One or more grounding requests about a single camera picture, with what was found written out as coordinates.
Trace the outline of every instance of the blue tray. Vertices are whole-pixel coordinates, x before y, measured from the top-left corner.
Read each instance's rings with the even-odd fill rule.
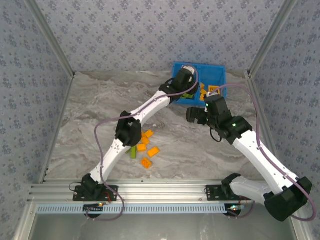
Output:
[[[179,70],[183,65],[192,65],[196,68],[199,75],[199,89],[194,95],[193,99],[180,98],[176,101],[177,104],[186,104],[193,106],[205,107],[206,104],[204,101],[200,101],[201,96],[201,83],[204,84],[204,90],[208,92],[208,86],[222,86],[227,83],[226,77],[226,68],[224,66],[215,66],[215,65],[205,65],[205,64],[196,64],[196,63],[187,63],[187,62],[175,62],[172,68],[172,77],[176,77]],[[221,89],[221,95],[227,97],[227,88]]]

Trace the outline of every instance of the patterned wallpaper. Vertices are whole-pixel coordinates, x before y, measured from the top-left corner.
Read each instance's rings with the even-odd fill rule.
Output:
[[[0,9],[0,239],[11,240],[69,80],[24,1]]]
[[[320,2],[300,0],[255,76],[281,160],[320,207]],[[313,222],[320,239],[320,213]]]
[[[37,0],[74,71],[248,69],[284,0]]]

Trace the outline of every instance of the gray marble tabletop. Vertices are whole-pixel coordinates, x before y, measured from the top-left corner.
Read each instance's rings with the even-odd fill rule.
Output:
[[[169,71],[77,72],[46,178],[74,179],[89,173],[100,161],[94,136],[96,124],[138,108],[169,78]],[[246,84],[246,79],[228,73],[227,82]],[[234,116],[243,116],[255,127],[256,113],[244,91],[229,88],[227,104]],[[151,168],[141,165],[146,152],[138,153],[136,159],[125,154],[109,179],[224,179],[232,173],[262,178],[228,142],[212,140],[207,126],[187,122],[186,111],[185,105],[171,104],[143,126],[144,131],[154,132],[148,149],[160,149],[151,159]],[[116,126],[112,122],[98,129],[104,153],[114,139]]]

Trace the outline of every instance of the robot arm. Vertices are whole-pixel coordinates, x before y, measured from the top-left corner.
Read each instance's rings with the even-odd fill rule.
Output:
[[[108,176],[112,169],[115,167],[117,162],[122,158],[122,156],[133,146],[137,145],[138,142],[141,140],[141,127],[148,121],[155,113],[159,110],[167,107],[171,103],[170,97],[162,97],[157,101],[154,99],[166,95],[164,91],[157,91],[155,95],[148,100],[145,104],[138,107],[136,110],[133,110],[129,113],[129,115],[136,114],[139,110],[143,109],[149,103],[153,101],[149,106],[143,109],[140,113],[138,113],[135,117],[119,120],[118,126],[116,128],[115,139],[108,150],[108,152],[103,157],[103,168],[102,174],[103,179],[108,179]],[[132,140],[126,142],[129,138],[127,136],[127,132],[129,129],[129,124],[131,132],[132,132]],[[100,167],[101,164],[99,163],[91,172],[91,178],[101,184],[101,177],[100,177]]]
[[[126,118],[118,121],[115,139],[103,158],[103,165],[99,163],[91,173],[85,175],[82,178],[81,186],[77,188],[78,192],[75,191],[78,195],[86,196],[82,198],[82,201],[97,201],[100,199],[99,197],[104,191],[100,174],[106,180],[124,153],[141,140],[143,124],[156,112],[178,100],[181,97],[178,93],[187,91],[194,84],[194,69],[185,66],[175,78],[161,85],[149,101],[136,110],[121,113],[120,116]],[[188,93],[195,94],[198,87],[196,86]],[[257,148],[257,136],[252,126],[241,116],[233,117],[222,96],[208,94],[204,100],[206,108],[188,108],[186,115],[188,122],[194,123],[197,119],[198,124],[208,125],[215,130],[222,139],[226,139],[241,151],[266,181],[266,184],[261,184],[234,173],[222,181],[223,192],[227,196],[244,196],[265,205],[269,213],[279,221],[284,221],[305,205],[307,199],[302,192],[282,176]],[[263,144],[261,146],[271,160],[286,172],[287,176],[295,179],[308,194],[310,193],[312,184],[306,177],[299,179],[297,175],[283,166]]]
[[[286,177],[295,180],[308,194],[312,183],[306,177],[299,179],[261,143],[260,148],[264,149],[271,161],[282,169],[285,175],[278,172],[257,147],[257,134],[252,126],[243,117],[232,116],[222,96],[208,93],[204,101],[206,108],[202,109],[202,112],[196,108],[188,109],[187,120],[194,122],[194,119],[188,117],[194,117],[195,111],[200,118],[206,118],[206,124],[243,153],[267,183],[253,182],[234,173],[222,181],[224,192],[227,195],[244,196],[265,205],[268,212],[279,221],[284,221],[304,206],[307,203],[306,196]]]

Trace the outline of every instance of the yellow block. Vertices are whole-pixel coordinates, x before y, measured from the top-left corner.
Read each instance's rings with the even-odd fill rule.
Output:
[[[147,145],[145,145],[144,143],[138,144],[138,145],[136,146],[136,148],[137,148],[138,152],[145,152],[145,151],[147,151]]]
[[[154,155],[158,154],[159,152],[160,152],[159,148],[155,146],[154,148],[150,149],[147,154],[149,158],[152,158]]]
[[[153,134],[154,134],[154,132],[152,130],[148,130],[148,131],[145,132],[145,136],[147,138],[150,138]]]
[[[207,91],[204,90],[204,89],[202,89],[202,90],[200,91],[200,93],[203,94],[203,95],[205,95],[205,94],[207,94]]]
[[[146,136],[141,138],[141,142],[145,145],[148,145],[150,143],[149,139]]]
[[[216,90],[219,86],[209,86],[209,92],[213,92],[214,90]]]
[[[146,169],[149,169],[149,168],[152,166],[152,162],[151,162],[148,158],[146,158],[146,157],[144,157],[144,158],[142,159],[141,164],[142,164],[142,166],[144,166]]]

